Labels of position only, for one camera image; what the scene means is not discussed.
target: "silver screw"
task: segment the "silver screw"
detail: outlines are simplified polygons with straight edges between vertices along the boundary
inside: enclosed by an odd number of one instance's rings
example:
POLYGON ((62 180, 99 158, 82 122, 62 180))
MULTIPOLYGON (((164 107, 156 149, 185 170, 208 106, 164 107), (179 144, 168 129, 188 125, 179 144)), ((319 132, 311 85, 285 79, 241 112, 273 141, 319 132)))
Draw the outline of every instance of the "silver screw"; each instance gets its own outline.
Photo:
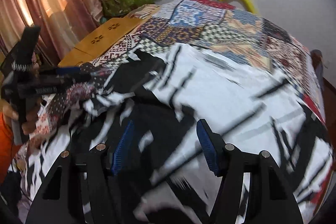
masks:
POLYGON ((235 148, 235 146, 233 144, 228 143, 228 144, 225 145, 226 150, 232 151, 232 150, 234 150, 234 148, 235 148))
POLYGON ((103 143, 100 143, 99 145, 96 146, 96 149, 101 151, 104 150, 106 148, 106 145, 104 145, 103 143))
POLYGON ((265 150, 263 152, 261 152, 261 155, 265 158, 268 158, 270 156, 269 152, 265 151, 265 150))
POLYGON ((69 151, 64 150, 64 151, 61 153, 61 157, 62 157, 62 158, 66 158, 67 156, 69 156, 69 151))

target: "black and white fabric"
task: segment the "black and white fabric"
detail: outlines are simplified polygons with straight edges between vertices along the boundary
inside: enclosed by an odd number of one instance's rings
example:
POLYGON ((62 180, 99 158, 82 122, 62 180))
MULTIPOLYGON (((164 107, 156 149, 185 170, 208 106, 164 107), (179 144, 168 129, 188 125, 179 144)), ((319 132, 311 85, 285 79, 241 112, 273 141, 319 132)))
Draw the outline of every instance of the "black and white fabric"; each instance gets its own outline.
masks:
MULTIPOLYGON (((291 85, 262 99, 255 97, 284 77, 281 70, 270 74, 187 44, 153 54, 135 48, 106 78, 104 88, 83 103, 84 110, 71 110, 68 123, 29 157, 26 190, 33 199, 63 150, 83 152, 102 142, 116 142, 132 120, 135 135, 117 176, 117 204, 124 223, 207 223, 221 179, 209 171, 204 155, 166 176, 199 148, 199 119, 222 133, 264 104, 259 115, 224 135, 224 140, 245 152, 269 151, 307 223, 315 208, 311 198, 332 164, 332 148, 324 126, 291 85), (227 66, 209 62, 205 56, 210 54, 227 66), (153 188, 162 179, 165 182, 153 188)), ((248 191, 245 174, 236 223, 244 221, 248 191)), ((83 199, 90 223, 87 203, 83 199)))

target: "red cloth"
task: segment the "red cloth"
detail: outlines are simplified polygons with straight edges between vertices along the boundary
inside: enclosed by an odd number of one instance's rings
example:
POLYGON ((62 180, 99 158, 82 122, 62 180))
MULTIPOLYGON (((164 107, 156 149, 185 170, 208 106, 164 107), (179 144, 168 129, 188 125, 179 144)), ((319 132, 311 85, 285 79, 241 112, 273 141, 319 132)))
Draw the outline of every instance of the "red cloth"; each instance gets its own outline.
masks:
POLYGON ((7 175, 11 160, 20 149, 20 145, 13 144, 12 130, 4 123, 3 115, 0 117, 0 184, 7 175))

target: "sunlit curtain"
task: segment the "sunlit curtain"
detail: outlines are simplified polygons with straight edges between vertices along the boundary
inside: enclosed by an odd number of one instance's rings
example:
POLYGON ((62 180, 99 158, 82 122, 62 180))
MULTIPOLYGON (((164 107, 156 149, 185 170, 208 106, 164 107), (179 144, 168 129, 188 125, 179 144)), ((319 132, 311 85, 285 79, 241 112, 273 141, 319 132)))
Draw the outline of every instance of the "sunlit curtain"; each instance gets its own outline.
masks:
POLYGON ((99 0, 0 0, 0 9, 2 51, 15 45, 25 26, 38 25, 38 49, 53 65, 92 32, 102 16, 99 0))

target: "blue gripper pad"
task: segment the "blue gripper pad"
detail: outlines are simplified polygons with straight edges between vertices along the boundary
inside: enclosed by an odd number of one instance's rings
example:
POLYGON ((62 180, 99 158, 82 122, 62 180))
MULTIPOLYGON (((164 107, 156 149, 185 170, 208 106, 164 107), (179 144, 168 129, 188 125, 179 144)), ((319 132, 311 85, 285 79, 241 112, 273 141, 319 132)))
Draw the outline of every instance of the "blue gripper pad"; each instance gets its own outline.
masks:
POLYGON ((131 145, 133 136, 134 136, 134 123, 131 120, 128 122, 125 132, 122 135, 120 142, 118 143, 118 146, 113 153, 113 164, 111 166, 111 171, 113 175, 117 175, 118 172, 123 167, 123 163, 127 157, 128 149, 129 146, 131 145))
POLYGON ((210 134, 214 134, 204 119, 199 120, 196 125, 197 137, 203 149, 209 170, 217 175, 219 171, 218 156, 216 149, 210 140, 208 132, 210 134))

